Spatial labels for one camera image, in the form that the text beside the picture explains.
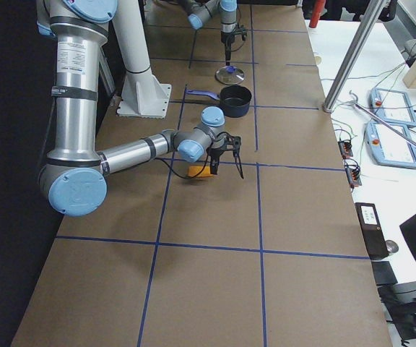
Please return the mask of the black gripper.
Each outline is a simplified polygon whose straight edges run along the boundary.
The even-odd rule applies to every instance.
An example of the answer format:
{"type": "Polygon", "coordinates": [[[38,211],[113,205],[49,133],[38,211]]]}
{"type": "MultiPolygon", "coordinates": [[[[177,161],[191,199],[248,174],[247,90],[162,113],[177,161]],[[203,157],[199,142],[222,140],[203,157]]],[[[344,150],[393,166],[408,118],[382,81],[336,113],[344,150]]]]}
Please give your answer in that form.
{"type": "Polygon", "coordinates": [[[221,31],[221,42],[225,45],[225,65],[230,66],[231,45],[235,42],[235,37],[239,35],[242,41],[246,41],[247,29],[243,25],[233,25],[227,28],[227,32],[221,31]]]}
{"type": "Polygon", "coordinates": [[[241,179],[244,179],[240,151],[241,137],[231,135],[228,132],[221,132],[207,149],[207,155],[210,159],[209,169],[211,175],[217,175],[220,156],[224,152],[231,152],[233,154],[235,167],[238,170],[239,176],[241,179]]]}

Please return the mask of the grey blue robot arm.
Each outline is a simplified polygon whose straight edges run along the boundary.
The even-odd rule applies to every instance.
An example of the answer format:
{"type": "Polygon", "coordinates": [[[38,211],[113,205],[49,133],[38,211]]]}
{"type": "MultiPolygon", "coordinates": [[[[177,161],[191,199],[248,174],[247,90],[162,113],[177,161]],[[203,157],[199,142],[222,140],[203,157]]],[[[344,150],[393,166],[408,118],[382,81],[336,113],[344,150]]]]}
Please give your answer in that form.
{"type": "Polygon", "coordinates": [[[57,43],[56,83],[51,95],[56,109],[55,147],[39,175],[40,190],[51,207],[78,217],[95,211],[107,194],[106,177],[158,156],[178,153],[189,163],[203,158],[212,174],[230,152],[239,158],[241,139],[225,130],[227,117],[237,116],[225,101],[205,108],[189,132],[167,129],[135,142],[98,151],[95,130],[102,47],[113,28],[126,76],[118,106],[120,116],[162,119],[172,87],[152,73],[137,1],[38,1],[41,35],[57,43]]]}
{"type": "Polygon", "coordinates": [[[247,30],[238,20],[238,2],[236,0],[211,0],[206,2],[180,0],[176,2],[187,14],[191,27],[195,30],[217,15],[220,16],[221,42],[224,46],[225,63],[230,66],[235,38],[239,35],[246,40],[247,30]]]}

